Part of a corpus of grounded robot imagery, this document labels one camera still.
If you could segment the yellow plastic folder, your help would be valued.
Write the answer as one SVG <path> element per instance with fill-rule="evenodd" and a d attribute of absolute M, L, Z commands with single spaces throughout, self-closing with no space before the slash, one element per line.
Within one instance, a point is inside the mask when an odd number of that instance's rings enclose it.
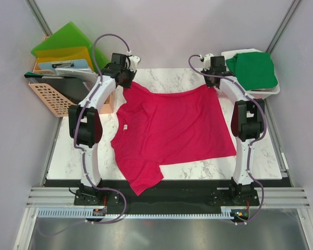
<path fill-rule="evenodd" d="M 66 61 L 66 60 L 76 60 L 85 59 L 88 66 L 94 70 L 89 51 L 85 46 L 78 47 L 67 47 L 58 49 L 48 49 L 43 51 L 36 51 L 36 62 L 45 63 L 51 61 Z"/>

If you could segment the green t shirt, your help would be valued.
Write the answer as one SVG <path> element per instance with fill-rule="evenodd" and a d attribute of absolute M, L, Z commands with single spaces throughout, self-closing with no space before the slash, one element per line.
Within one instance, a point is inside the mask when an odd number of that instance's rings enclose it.
<path fill-rule="evenodd" d="M 278 84 L 269 53 L 237 53 L 225 63 L 246 91 L 272 89 Z"/>

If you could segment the white paper documents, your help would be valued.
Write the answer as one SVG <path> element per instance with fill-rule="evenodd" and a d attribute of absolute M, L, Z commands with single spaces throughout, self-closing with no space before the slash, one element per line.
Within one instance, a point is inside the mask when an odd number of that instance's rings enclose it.
<path fill-rule="evenodd" d="M 60 76 L 80 78 L 83 81 L 85 87 L 89 91 L 93 88 L 98 78 L 98 74 L 91 70 L 90 68 L 88 69 L 56 68 L 55 72 L 57 75 Z"/>

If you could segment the aluminium corner post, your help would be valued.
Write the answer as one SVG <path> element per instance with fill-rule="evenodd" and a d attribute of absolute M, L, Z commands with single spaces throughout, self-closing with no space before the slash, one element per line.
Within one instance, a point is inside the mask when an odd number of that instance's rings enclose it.
<path fill-rule="evenodd" d="M 284 34 L 286 28 L 292 21 L 293 17 L 295 16 L 297 10 L 299 9 L 300 5 L 302 4 L 303 0 L 292 0 L 290 6 L 288 7 L 282 21 L 280 22 L 276 32 L 274 33 L 267 49 L 266 53 L 272 54 L 274 49 L 276 48 L 279 40 L 281 39 L 282 35 Z"/>
<path fill-rule="evenodd" d="M 52 30 L 51 30 L 50 26 L 48 25 L 44 15 L 42 14 L 41 9 L 38 6 L 37 2 L 35 0 L 25 0 L 25 2 L 27 3 L 29 9 L 31 10 L 36 21 L 38 22 L 43 33 L 46 36 L 51 36 Z"/>

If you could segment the right aluminium corner post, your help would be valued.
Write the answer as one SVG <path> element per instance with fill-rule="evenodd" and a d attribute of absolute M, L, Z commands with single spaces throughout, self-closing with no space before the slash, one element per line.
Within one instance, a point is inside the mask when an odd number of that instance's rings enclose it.
<path fill-rule="evenodd" d="M 292 21 L 293 17 L 295 16 L 297 10 L 299 9 L 300 5 L 302 4 L 303 0 L 292 0 L 290 6 L 288 7 L 282 21 L 280 22 L 276 32 L 274 33 L 267 49 L 266 53 L 272 54 L 274 49 L 276 48 L 279 40 L 281 39 L 282 35 L 284 34 L 286 28 Z"/>

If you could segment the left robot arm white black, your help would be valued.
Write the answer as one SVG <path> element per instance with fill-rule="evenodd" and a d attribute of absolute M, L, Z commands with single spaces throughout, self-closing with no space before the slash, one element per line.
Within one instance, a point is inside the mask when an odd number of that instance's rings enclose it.
<path fill-rule="evenodd" d="M 118 86 L 131 87 L 139 62 L 140 58 L 130 52 L 127 55 L 114 53 L 88 95 L 68 109 L 69 135 L 82 158 L 82 177 L 75 192 L 75 205 L 100 205 L 104 193 L 109 191 L 99 187 L 102 178 L 98 166 L 98 144 L 103 134 L 99 112 Z"/>

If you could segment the aluminium frame rail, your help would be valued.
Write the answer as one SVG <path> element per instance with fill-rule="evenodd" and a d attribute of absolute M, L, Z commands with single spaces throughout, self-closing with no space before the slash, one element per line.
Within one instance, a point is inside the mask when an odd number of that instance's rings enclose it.
<path fill-rule="evenodd" d="M 301 187 L 266 187 L 257 189 L 258 197 L 264 196 L 263 209 L 308 208 L 309 201 Z M 28 208 L 73 207 L 74 196 L 67 187 L 33 187 L 27 199 Z"/>

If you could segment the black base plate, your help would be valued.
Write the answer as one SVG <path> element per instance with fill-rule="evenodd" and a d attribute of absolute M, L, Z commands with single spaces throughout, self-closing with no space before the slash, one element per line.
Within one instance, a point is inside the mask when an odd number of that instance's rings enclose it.
<path fill-rule="evenodd" d="M 230 180 L 166 180 L 137 195 L 125 180 L 103 180 L 102 203 L 114 214 L 208 214 L 221 211 L 223 206 L 253 207 L 246 202 L 233 204 L 223 196 L 228 191 Z"/>

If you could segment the white t shirt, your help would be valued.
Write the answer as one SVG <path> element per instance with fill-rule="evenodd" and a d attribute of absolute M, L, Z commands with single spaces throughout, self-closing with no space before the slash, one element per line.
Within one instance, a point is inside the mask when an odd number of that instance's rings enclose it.
<path fill-rule="evenodd" d="M 225 51 L 222 52 L 221 55 L 224 56 L 225 60 L 233 58 L 236 54 L 242 54 L 242 53 L 251 53 L 251 52 L 260 52 L 258 49 L 250 48 L 250 49 L 238 49 L 238 50 L 232 50 L 232 51 Z"/>

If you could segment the green plastic folder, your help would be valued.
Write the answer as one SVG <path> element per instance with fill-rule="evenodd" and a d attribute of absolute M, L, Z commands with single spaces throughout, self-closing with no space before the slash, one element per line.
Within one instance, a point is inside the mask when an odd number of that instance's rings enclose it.
<path fill-rule="evenodd" d="M 67 23 L 51 36 L 47 37 L 42 43 L 31 50 L 31 54 L 36 57 L 36 51 L 78 46 L 85 46 L 88 49 L 94 71 L 97 71 L 96 66 L 102 68 L 110 62 L 99 49 L 93 49 L 93 42 L 73 22 Z"/>

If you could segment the left aluminium corner post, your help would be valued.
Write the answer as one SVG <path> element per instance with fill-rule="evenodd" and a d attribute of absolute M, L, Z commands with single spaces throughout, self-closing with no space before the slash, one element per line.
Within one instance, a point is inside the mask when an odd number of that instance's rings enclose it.
<path fill-rule="evenodd" d="M 41 9 L 38 6 L 37 2 L 35 0 L 25 0 L 25 2 L 27 3 L 29 9 L 31 10 L 36 21 L 38 22 L 43 33 L 46 36 L 51 36 L 52 30 L 51 30 L 50 26 L 48 25 L 44 15 L 42 14 Z"/>

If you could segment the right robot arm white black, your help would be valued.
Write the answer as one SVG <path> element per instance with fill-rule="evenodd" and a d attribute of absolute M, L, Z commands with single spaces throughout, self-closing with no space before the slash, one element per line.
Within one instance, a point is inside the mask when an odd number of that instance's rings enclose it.
<path fill-rule="evenodd" d="M 255 99 L 237 82 L 235 76 L 226 70 L 224 56 L 206 54 L 201 61 L 208 87 L 222 91 L 234 105 L 231 118 L 231 132 L 236 140 L 236 164 L 228 191 L 222 194 L 234 205 L 248 202 L 258 206 L 258 194 L 250 173 L 255 153 L 255 143 L 267 132 L 264 116 L 264 101 Z"/>

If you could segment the peach perforated file organizer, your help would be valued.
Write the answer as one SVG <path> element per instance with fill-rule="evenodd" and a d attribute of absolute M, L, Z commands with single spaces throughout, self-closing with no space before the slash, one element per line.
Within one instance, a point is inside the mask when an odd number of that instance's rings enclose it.
<path fill-rule="evenodd" d="M 38 67 L 37 62 L 33 68 L 33 73 L 46 74 L 46 75 L 57 75 L 56 72 L 50 70 L 41 70 Z M 49 86 L 48 84 L 32 83 L 29 81 L 29 87 L 35 92 L 35 94 L 41 99 L 41 101 L 49 108 L 49 110 L 56 117 L 68 116 L 68 107 L 74 103 L 59 93 L 57 90 Z"/>

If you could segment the white plastic laundry basket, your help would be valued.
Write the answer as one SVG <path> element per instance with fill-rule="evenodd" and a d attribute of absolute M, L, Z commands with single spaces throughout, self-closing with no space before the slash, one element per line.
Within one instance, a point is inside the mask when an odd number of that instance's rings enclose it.
<path fill-rule="evenodd" d="M 223 91 L 216 89 L 216 92 L 219 98 L 227 98 L 227 96 L 225 95 Z M 248 93 L 251 94 L 254 98 L 265 99 L 269 97 L 270 95 L 279 94 L 279 92 L 280 92 L 280 85 L 278 82 L 277 85 L 271 89 L 253 90 L 253 91 L 249 91 Z"/>

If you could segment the blue clipboard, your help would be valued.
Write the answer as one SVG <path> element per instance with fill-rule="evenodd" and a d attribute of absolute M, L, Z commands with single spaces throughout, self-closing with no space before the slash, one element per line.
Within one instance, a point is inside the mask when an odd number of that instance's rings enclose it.
<path fill-rule="evenodd" d="M 65 61 L 51 61 L 51 62 L 40 62 L 38 67 L 41 70 L 50 70 L 55 72 L 55 69 L 68 68 L 68 69 L 87 69 L 89 65 L 85 59 L 74 59 Z"/>

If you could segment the pink red t shirt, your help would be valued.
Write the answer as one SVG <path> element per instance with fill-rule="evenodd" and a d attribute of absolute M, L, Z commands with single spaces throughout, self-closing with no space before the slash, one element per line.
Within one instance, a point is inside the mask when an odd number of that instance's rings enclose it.
<path fill-rule="evenodd" d="M 204 85 L 181 93 L 124 89 L 111 141 L 116 163 L 135 194 L 163 179 L 162 165 L 236 154 L 218 95 Z"/>

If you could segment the black folder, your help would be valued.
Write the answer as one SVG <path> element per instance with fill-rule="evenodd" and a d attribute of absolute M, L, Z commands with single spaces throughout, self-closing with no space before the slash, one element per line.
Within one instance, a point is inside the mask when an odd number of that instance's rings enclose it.
<path fill-rule="evenodd" d="M 74 104 L 79 104 L 90 92 L 79 77 L 36 74 L 33 72 L 25 73 L 24 77 L 32 83 L 48 84 Z"/>

